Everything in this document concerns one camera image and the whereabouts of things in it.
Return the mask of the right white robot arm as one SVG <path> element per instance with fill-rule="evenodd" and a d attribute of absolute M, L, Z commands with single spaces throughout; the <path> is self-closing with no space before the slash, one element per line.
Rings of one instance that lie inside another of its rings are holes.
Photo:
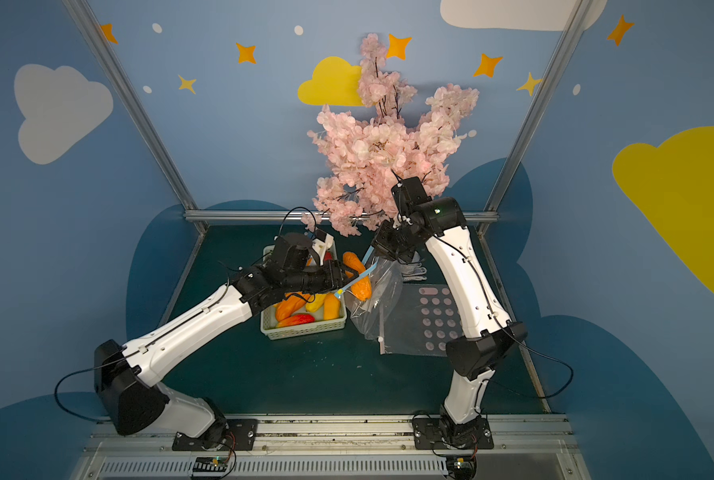
<path fill-rule="evenodd" d="M 497 300 L 454 198 L 434 200 L 418 177 L 399 180 L 391 193 L 399 217 L 381 224 L 372 246 L 379 256 L 401 263 L 424 247 L 444 275 L 463 335 L 446 346 L 454 374 L 438 431 L 446 445 L 469 449 L 489 430 L 480 413 L 487 385 L 510 350 L 527 337 L 527 328 L 513 323 Z"/>

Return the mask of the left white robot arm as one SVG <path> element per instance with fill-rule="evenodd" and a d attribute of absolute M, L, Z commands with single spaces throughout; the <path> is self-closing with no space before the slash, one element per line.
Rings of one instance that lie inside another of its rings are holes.
<path fill-rule="evenodd" d="M 327 258 L 333 243 L 322 230 L 280 236 L 270 254 L 230 274 L 176 319 L 125 344 L 109 340 L 97 347 L 94 388 L 116 432 L 131 436 L 159 428 L 206 450 L 230 448 L 228 421 L 215 403 L 173 390 L 164 378 L 225 331 L 288 297 L 330 293 L 358 279 L 356 268 Z"/>

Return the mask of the clear blue-zip bag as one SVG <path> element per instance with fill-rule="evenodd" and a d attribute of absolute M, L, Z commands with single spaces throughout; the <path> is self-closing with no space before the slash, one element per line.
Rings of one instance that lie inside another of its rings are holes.
<path fill-rule="evenodd" d="M 367 301 L 357 300 L 349 291 L 352 284 L 339 293 L 352 324 L 367 340 L 378 340 L 382 336 L 381 323 L 388 319 L 399 302 L 403 277 L 397 261 L 376 256 L 374 252 L 371 252 L 368 263 L 363 263 L 365 276 L 371 280 L 372 297 Z"/>

